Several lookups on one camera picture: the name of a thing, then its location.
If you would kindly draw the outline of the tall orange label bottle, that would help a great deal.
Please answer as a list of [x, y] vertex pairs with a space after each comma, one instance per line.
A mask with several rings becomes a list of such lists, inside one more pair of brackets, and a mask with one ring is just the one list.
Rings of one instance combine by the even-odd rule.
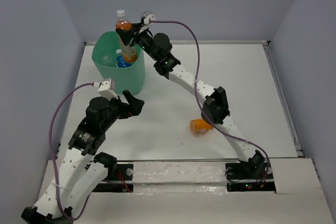
[[138, 59], [138, 53], [134, 46], [130, 46], [131, 37], [128, 32], [132, 28], [132, 24], [126, 19], [125, 10], [120, 9], [117, 11], [116, 32], [118, 34], [122, 55], [127, 63], [133, 64]]

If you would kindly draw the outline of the blue label plastic bottle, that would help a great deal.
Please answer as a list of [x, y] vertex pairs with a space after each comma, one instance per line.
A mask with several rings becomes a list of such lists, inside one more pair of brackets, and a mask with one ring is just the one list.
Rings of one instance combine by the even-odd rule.
[[117, 49], [116, 50], [116, 55], [117, 55], [117, 58], [116, 58], [116, 67], [118, 68], [127, 68], [127, 67], [130, 67], [132, 66], [132, 63], [129, 63], [129, 62], [126, 62], [124, 57], [123, 57], [123, 54], [122, 54], [122, 50], [121, 49]]

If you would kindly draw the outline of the short orange juice bottle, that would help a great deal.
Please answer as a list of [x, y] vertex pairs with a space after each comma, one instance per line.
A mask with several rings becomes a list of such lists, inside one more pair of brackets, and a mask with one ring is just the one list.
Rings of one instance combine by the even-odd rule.
[[212, 128], [213, 126], [208, 124], [203, 119], [194, 119], [190, 121], [190, 132], [192, 134], [203, 134], [208, 132]]

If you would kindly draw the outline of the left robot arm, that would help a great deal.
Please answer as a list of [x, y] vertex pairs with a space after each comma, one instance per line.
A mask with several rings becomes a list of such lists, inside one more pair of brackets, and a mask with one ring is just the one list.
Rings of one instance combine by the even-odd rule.
[[40, 199], [26, 207], [21, 218], [27, 223], [73, 223], [83, 213], [88, 196], [104, 179], [117, 170], [117, 159], [98, 149], [106, 139], [106, 131], [116, 120], [138, 116], [144, 101], [129, 91], [119, 96], [90, 100], [86, 116], [71, 137], [57, 174]]

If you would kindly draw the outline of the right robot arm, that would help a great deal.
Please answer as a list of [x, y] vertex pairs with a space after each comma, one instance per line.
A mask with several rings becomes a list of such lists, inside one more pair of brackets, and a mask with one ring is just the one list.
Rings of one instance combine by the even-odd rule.
[[191, 74], [176, 59], [168, 35], [152, 35], [143, 23], [133, 24], [130, 30], [116, 29], [125, 46], [138, 45], [154, 61], [157, 73], [178, 84], [194, 95], [201, 110], [202, 118], [217, 129], [234, 149], [241, 164], [241, 171], [248, 178], [265, 180], [270, 160], [264, 149], [243, 138], [243, 135], [230, 118], [226, 91], [223, 87], [214, 88]]

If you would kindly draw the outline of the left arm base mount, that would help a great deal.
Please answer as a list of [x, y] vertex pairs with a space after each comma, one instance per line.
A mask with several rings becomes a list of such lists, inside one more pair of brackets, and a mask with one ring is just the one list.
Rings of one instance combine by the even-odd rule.
[[93, 193], [132, 193], [133, 167], [131, 163], [118, 163], [114, 173], [108, 173], [93, 190]]

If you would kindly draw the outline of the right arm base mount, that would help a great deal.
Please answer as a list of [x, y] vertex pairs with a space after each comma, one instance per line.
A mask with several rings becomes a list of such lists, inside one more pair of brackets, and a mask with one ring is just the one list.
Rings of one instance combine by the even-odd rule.
[[248, 175], [242, 170], [241, 163], [225, 164], [224, 172], [228, 192], [276, 191], [272, 168], [264, 163], [257, 175]]

